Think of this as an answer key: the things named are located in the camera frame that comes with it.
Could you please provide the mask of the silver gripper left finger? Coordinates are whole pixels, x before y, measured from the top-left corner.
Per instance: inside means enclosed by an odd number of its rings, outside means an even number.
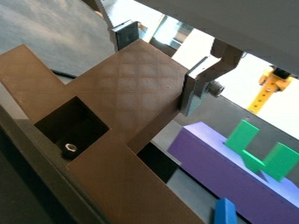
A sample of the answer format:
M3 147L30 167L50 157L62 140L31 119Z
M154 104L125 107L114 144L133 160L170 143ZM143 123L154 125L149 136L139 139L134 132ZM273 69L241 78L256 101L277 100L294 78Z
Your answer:
M126 12L127 0L95 1L107 21L111 41L119 51L139 39L138 22L130 18Z

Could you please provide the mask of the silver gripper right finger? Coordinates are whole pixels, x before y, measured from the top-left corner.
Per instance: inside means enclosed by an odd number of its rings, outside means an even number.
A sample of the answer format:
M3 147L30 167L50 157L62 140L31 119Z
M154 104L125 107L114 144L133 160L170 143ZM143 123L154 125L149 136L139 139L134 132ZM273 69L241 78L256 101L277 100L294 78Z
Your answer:
M217 79L234 70L244 51L214 39L210 55L205 56L185 75L179 110L190 116L208 94L218 97L225 89Z

